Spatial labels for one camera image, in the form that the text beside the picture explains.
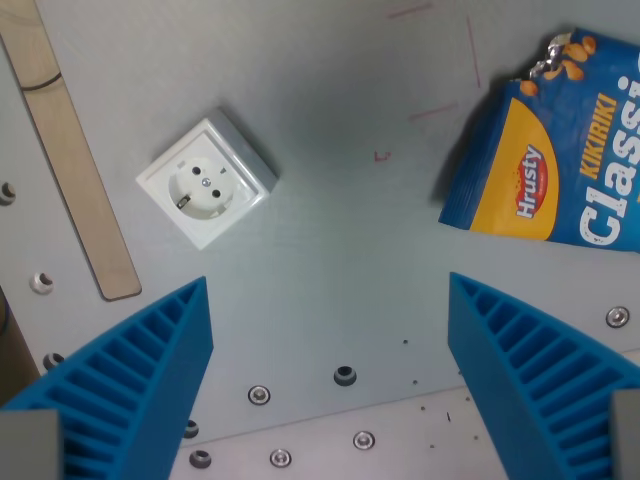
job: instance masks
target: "white electrical outlet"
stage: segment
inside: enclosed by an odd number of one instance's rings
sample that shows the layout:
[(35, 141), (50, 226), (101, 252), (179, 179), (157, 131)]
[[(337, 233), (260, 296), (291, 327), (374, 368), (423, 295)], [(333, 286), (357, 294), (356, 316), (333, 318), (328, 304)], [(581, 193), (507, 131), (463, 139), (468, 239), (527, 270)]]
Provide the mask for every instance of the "white electrical outlet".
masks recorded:
[(267, 198), (277, 179), (216, 110), (136, 181), (202, 250)]

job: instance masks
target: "blue chip bag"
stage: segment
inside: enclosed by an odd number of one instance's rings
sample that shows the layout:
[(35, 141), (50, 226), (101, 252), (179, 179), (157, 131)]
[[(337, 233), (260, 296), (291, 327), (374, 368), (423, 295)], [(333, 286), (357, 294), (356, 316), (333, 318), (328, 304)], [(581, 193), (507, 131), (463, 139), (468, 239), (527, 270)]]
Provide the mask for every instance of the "blue chip bag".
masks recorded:
[(639, 47), (584, 30), (556, 37), (477, 125), (440, 222), (639, 251), (639, 97)]

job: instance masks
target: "hrusty logo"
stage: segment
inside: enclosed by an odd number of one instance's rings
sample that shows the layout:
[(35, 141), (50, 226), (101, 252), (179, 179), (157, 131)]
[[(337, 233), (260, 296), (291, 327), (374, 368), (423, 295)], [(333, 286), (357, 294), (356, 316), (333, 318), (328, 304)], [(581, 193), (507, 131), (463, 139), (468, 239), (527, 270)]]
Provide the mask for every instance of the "hrusty logo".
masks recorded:
[(520, 175), (520, 191), (516, 197), (516, 215), (533, 218), (542, 206), (547, 194), (549, 176), (547, 162), (542, 153), (531, 145), (518, 165)]

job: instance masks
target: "wooden stick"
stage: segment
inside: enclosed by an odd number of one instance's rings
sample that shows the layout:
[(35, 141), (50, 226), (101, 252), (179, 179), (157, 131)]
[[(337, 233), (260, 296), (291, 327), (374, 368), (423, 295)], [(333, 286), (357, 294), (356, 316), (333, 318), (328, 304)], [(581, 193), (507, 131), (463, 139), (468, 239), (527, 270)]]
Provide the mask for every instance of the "wooden stick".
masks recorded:
[(0, 35), (105, 300), (141, 292), (118, 222), (102, 185), (34, 0), (0, 0)]

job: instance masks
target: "yellow label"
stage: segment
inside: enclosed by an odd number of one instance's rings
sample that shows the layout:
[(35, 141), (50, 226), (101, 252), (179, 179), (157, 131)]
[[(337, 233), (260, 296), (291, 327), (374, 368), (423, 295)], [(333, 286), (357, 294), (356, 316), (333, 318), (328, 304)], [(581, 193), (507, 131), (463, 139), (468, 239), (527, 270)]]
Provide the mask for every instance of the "yellow label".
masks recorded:
[(546, 240), (557, 209), (551, 140), (540, 120), (514, 98), (471, 230)]

